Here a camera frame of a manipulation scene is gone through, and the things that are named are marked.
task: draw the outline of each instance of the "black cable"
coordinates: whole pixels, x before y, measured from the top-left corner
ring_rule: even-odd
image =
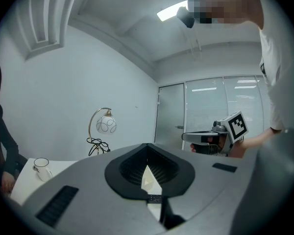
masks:
[[[105,152],[109,152],[110,149],[109,149],[109,145],[106,143],[106,142],[102,142],[101,139],[93,139],[90,141],[90,138],[88,138],[87,140],[87,143],[91,143],[93,144],[92,148],[90,149],[89,153],[88,153],[88,156],[91,156],[92,153],[97,150],[97,155],[99,154],[99,149],[102,150],[102,153],[105,153]]]

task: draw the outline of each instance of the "black and white square marker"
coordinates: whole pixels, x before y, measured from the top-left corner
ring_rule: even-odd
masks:
[[[235,118],[229,121],[229,125],[231,128],[231,132],[233,134],[234,139],[237,139],[245,132],[247,132],[247,128],[245,126],[243,117],[241,114],[237,115]]]

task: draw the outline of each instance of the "white globe lampshade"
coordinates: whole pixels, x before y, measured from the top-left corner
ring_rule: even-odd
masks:
[[[113,134],[117,129],[117,123],[112,116],[102,116],[98,118],[96,128],[99,133]]]

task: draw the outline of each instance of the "black sleeve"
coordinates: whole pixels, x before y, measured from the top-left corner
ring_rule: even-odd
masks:
[[[8,129],[2,118],[2,107],[0,106],[0,142],[6,149],[6,161],[4,165],[4,171],[14,175],[16,168],[16,161],[19,154],[19,148],[12,136],[10,135]]]

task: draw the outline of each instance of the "white wall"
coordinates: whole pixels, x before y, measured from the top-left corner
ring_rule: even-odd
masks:
[[[0,29],[3,119],[20,153],[51,160],[88,156],[88,123],[112,108],[117,131],[92,135],[110,149],[153,142],[157,84],[99,40],[68,26],[66,46],[24,62],[5,27]]]
[[[261,46],[258,43],[231,43],[208,46],[162,60],[155,71],[159,86],[184,81],[232,75],[262,75],[259,64]]]

